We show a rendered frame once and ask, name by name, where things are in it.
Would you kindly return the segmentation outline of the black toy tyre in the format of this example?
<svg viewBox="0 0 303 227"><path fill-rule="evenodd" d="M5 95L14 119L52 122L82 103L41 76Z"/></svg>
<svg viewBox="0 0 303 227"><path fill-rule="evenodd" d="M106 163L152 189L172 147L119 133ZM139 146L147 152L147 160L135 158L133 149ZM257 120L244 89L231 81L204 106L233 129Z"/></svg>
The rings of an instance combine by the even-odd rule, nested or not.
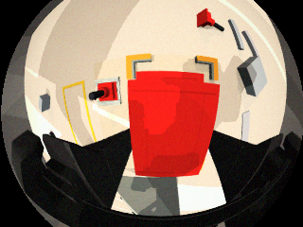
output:
<svg viewBox="0 0 303 227"><path fill-rule="evenodd" d="M56 133L53 133L53 131L49 132L49 135L56 137Z"/></svg>

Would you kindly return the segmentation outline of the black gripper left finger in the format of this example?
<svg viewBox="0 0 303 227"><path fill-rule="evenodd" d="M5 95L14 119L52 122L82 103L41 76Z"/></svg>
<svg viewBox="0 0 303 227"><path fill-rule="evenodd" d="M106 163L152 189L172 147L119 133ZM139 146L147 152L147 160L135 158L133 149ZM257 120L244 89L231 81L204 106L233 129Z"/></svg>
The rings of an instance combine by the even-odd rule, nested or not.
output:
<svg viewBox="0 0 303 227"><path fill-rule="evenodd" d="M42 139L49 158L77 170L101 207L113 207L122 173L132 152L130 129L84 147L46 133L42 133Z"/></svg>

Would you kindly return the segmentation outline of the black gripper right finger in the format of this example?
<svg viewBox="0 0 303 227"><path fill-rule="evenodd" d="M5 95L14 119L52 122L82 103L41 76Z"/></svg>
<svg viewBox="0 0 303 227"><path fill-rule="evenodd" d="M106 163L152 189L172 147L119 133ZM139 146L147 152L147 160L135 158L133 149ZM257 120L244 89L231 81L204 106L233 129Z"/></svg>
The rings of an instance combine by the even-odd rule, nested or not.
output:
<svg viewBox="0 0 303 227"><path fill-rule="evenodd" d="M281 141L283 133L278 133L272 139L269 137L262 143L251 144L213 130L208 151L223 185L226 203L241 197L243 188L255 177L266 155L274 148L279 148Z"/></svg>

